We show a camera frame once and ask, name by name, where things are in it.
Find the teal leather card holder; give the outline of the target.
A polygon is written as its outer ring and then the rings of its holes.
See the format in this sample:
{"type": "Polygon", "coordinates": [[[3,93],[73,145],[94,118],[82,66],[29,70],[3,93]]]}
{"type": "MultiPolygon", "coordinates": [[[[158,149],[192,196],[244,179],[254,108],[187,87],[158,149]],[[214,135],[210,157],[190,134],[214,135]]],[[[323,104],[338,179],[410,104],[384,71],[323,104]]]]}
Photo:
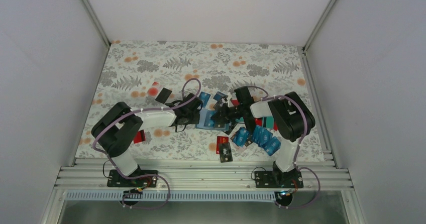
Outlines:
{"type": "Polygon", "coordinates": [[[199,112],[199,122],[195,125],[195,128],[211,131],[228,131],[230,124],[220,124],[212,119],[212,116],[216,112],[216,110],[201,109],[199,112]]]}

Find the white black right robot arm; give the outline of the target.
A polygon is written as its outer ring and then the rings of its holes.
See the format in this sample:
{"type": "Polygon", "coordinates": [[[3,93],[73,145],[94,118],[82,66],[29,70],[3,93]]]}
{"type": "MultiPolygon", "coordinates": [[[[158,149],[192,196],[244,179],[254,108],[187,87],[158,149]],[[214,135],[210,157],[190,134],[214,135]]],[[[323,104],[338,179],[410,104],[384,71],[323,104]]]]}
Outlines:
{"type": "Polygon", "coordinates": [[[278,150],[279,155],[274,161],[272,181],[277,187],[285,187],[291,182],[290,171],[297,168],[297,155],[305,136],[315,127],[313,114],[296,92],[285,95],[264,97],[255,101],[248,86],[234,90],[238,105],[229,106],[223,103],[211,116],[215,123],[230,124],[243,119],[246,133],[240,134],[239,143],[251,137],[253,142],[269,151],[278,150]],[[257,119],[272,117],[277,131],[288,144],[273,145],[272,137],[263,127],[256,124],[257,119]]]}

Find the red card under left arm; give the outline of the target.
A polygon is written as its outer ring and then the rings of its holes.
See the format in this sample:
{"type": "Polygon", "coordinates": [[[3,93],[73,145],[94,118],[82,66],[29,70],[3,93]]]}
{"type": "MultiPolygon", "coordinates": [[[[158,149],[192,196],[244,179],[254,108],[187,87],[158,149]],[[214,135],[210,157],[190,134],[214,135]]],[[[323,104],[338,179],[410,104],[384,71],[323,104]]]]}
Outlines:
{"type": "Polygon", "coordinates": [[[144,142],[145,140],[146,140],[146,137],[145,137],[145,133],[144,133],[143,130],[138,131],[136,133],[135,137],[133,138],[134,144],[144,142]]]}

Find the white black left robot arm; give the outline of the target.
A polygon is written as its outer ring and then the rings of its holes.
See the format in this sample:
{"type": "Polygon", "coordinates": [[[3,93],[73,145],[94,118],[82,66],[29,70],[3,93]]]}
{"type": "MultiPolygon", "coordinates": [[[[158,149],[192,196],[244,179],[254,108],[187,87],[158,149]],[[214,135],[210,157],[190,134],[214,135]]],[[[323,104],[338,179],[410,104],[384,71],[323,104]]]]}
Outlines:
{"type": "Polygon", "coordinates": [[[178,127],[197,124],[202,100],[190,93],[183,100],[167,103],[165,107],[132,110],[126,103],[116,103],[95,125],[91,134],[95,138],[93,148],[107,155],[126,186],[139,182],[138,164],[129,146],[140,130],[159,127],[178,127]]]}

